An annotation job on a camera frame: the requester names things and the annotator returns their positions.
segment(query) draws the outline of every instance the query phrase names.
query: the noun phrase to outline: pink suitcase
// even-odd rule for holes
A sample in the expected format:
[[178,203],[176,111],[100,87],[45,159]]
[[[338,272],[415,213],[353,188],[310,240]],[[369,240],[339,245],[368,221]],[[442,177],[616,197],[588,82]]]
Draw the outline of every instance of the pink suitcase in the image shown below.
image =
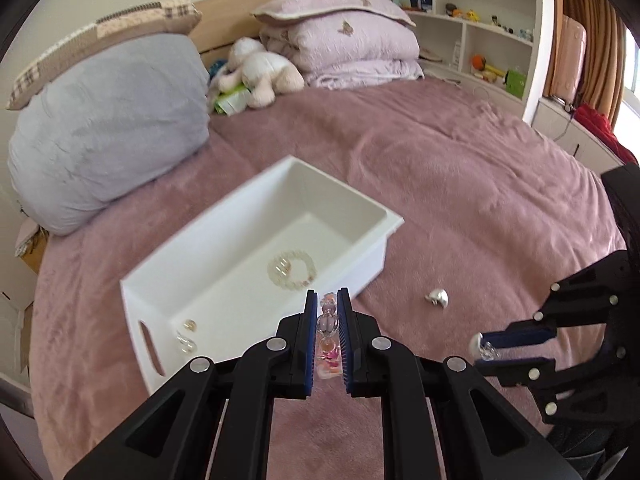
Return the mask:
[[562,35],[556,54],[556,71],[551,84],[551,96],[571,112],[582,76],[584,54],[587,50],[587,31],[568,16],[562,17]]

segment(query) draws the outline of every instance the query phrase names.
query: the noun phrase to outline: stuffed animal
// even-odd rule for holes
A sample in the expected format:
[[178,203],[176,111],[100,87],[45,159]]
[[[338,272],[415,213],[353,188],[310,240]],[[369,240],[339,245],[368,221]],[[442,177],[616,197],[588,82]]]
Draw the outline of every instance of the stuffed animal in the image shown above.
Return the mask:
[[228,63],[211,81],[209,107],[220,92],[230,92],[240,84],[251,91],[247,105],[264,108],[275,101],[277,94],[302,90],[305,80],[286,57],[267,52],[260,41],[240,38],[229,51]]

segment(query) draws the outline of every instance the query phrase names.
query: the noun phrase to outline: orange toy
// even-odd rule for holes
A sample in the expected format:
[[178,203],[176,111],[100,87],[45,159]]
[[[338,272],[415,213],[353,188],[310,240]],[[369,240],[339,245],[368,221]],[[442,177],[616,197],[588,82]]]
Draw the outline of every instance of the orange toy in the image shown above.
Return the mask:
[[479,70],[480,72],[484,72],[485,70],[488,70],[489,72],[493,72],[498,77],[504,77],[505,75],[505,72],[503,72],[502,70],[499,70],[496,67],[487,65],[486,58],[484,56],[480,56],[479,54],[476,54],[471,58],[471,65],[473,68],[475,68],[476,70]]

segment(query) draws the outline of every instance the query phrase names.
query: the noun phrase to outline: pink bedspread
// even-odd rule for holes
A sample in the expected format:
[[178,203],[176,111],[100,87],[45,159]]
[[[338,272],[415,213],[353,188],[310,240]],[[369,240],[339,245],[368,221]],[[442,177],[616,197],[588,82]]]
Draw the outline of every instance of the pink bedspread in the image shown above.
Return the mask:
[[[472,334],[530,317],[550,283],[623,247],[597,176],[518,119],[445,82],[307,89],[267,110],[212,118],[210,132],[171,173],[49,243],[31,381],[56,479],[146,398],[119,280],[287,154],[404,217],[385,270],[354,307],[424,357],[468,357]],[[438,286],[449,293],[447,310],[424,300]],[[546,350],[566,367],[594,353],[598,334],[564,331]],[[541,428],[528,393],[507,394]],[[340,379],[316,379],[308,402],[276,402],[268,477],[381,479],[381,434],[376,400],[350,399]]]

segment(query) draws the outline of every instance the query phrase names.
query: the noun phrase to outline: pink pillow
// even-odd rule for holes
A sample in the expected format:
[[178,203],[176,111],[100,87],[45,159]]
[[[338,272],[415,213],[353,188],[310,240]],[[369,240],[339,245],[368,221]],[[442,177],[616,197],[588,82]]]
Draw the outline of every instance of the pink pillow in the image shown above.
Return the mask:
[[391,0],[271,0],[252,14],[267,25],[283,27],[339,10],[365,10],[415,27],[409,15]]

